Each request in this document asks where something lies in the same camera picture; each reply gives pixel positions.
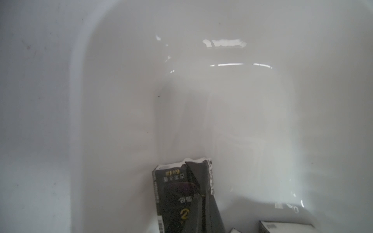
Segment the black pocket tissue pack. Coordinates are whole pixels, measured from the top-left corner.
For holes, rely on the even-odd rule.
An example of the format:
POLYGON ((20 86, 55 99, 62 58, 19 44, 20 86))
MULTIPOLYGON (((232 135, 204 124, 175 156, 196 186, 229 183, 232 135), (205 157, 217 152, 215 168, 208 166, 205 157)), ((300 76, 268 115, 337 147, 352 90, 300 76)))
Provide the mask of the black pocket tissue pack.
POLYGON ((159 165, 152 171, 158 229, 161 233, 181 233, 195 196, 204 197, 206 187, 214 195, 212 160, 184 159, 181 162, 159 165))
POLYGON ((285 223, 285 222, 268 222, 260 221, 258 227, 259 233, 319 233, 312 225, 285 223))

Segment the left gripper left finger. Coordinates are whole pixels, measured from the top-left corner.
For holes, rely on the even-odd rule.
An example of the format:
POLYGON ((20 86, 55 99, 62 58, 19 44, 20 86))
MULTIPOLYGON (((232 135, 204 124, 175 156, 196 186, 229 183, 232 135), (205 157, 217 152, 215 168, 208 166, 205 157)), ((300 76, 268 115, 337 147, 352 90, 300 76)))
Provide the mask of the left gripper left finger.
POLYGON ((191 208, 182 233, 203 232, 203 197, 198 194, 191 202, 191 208))

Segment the white plastic storage box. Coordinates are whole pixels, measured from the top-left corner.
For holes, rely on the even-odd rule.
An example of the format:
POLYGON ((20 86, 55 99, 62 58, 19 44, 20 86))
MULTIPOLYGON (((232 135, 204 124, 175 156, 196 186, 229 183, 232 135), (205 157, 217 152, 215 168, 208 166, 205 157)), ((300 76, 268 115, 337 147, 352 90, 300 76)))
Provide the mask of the white plastic storage box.
POLYGON ((102 2, 71 56, 72 232, 158 232, 152 170, 201 157, 227 231, 372 232, 372 1, 102 2))

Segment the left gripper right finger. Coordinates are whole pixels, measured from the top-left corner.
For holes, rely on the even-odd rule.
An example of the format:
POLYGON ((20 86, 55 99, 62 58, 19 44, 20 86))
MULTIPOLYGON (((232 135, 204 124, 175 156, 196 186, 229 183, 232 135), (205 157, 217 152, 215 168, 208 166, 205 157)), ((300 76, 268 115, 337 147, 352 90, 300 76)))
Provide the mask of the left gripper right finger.
POLYGON ((206 194, 204 197, 204 232, 225 233, 225 227, 215 196, 211 193, 211 188, 209 186, 206 187, 206 194))

